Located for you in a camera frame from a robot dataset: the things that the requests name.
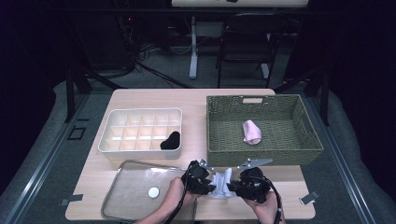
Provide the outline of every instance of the green woven basket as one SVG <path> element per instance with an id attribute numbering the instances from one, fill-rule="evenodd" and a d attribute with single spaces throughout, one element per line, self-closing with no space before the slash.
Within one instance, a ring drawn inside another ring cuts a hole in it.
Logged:
<path id="1" fill-rule="evenodd" d="M 272 165 L 308 164 L 323 151 L 300 95 L 207 96 L 207 161 L 237 166 L 250 159 Z M 243 141 L 242 124 L 251 119 L 261 130 L 257 145 Z"/>

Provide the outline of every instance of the chair backrest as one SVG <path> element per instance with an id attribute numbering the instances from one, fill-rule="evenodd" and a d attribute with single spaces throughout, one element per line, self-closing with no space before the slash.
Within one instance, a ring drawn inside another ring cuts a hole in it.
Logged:
<path id="1" fill-rule="evenodd" d="M 288 19 L 276 13 L 238 13 L 223 24 L 222 32 L 244 34 L 284 34 Z"/>

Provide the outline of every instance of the pink cloth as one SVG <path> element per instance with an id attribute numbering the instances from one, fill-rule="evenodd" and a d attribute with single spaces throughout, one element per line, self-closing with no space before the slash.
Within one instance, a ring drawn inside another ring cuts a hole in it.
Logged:
<path id="1" fill-rule="evenodd" d="M 262 132 L 259 127 L 253 123 L 250 119 L 247 120 L 243 125 L 245 138 L 244 142 L 249 143 L 251 145 L 256 145 L 260 143 L 262 140 Z"/>

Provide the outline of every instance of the table top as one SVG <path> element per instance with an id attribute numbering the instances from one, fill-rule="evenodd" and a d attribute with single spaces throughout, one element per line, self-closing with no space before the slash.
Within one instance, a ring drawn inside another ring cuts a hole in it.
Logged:
<path id="1" fill-rule="evenodd" d="M 306 7 L 308 0 L 172 0 L 172 7 Z"/>
<path id="2" fill-rule="evenodd" d="M 109 160 L 98 150 L 109 113 L 114 109 L 178 107 L 183 113 L 181 155 L 175 160 L 147 162 L 187 167 L 191 161 L 206 159 L 207 95 L 274 95 L 268 89 L 144 89 L 113 92 L 103 120 L 92 144 L 74 194 L 81 201 L 70 202 L 65 216 L 70 220 L 100 220 L 101 208 L 116 173 L 123 161 Z M 299 198 L 308 194 L 300 166 L 265 166 L 264 175 L 282 196 L 286 219 L 310 219 L 315 216 L 313 204 L 303 205 Z M 196 220 L 257 219 L 241 198 L 228 200 L 204 196 L 198 199 Z"/>

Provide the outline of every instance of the white round object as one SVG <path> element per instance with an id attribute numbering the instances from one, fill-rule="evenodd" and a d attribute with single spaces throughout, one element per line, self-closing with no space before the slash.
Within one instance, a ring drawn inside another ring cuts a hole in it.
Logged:
<path id="1" fill-rule="evenodd" d="M 157 198 L 160 194 L 160 190 L 158 188 L 151 188 L 148 190 L 148 196 L 152 199 Z"/>

